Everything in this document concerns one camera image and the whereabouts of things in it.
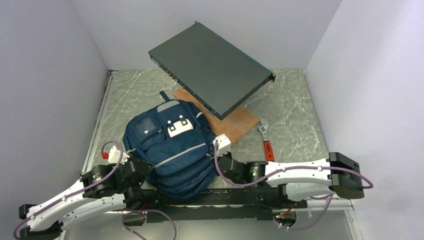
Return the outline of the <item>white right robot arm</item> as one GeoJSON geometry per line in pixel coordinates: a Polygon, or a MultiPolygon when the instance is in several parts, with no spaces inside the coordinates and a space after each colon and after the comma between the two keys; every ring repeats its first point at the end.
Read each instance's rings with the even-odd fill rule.
{"type": "Polygon", "coordinates": [[[344,199],[362,199],[364,186],[358,162],[340,152],[308,162],[239,162],[230,154],[214,159],[218,176],[236,187],[276,188],[276,203],[287,208],[309,197],[336,194],[344,199]]]}

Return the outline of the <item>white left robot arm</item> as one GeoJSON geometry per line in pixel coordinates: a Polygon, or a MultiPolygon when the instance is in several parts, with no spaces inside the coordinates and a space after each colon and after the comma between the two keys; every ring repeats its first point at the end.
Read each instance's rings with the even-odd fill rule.
{"type": "Polygon", "coordinates": [[[55,240],[73,225],[103,213],[131,209],[144,203],[141,186],[154,165],[130,158],[124,164],[97,165],[71,187],[40,203],[19,207],[23,223],[16,240],[55,240]]]}

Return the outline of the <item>navy blue student backpack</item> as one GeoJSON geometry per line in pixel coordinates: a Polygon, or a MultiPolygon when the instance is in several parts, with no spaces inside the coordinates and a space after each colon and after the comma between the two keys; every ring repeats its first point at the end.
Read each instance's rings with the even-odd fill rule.
{"type": "Polygon", "coordinates": [[[153,166],[146,177],[150,185],[173,200],[188,200],[216,176],[215,135],[193,102],[160,95],[164,102],[132,118],[122,141],[133,156],[153,166]]]}

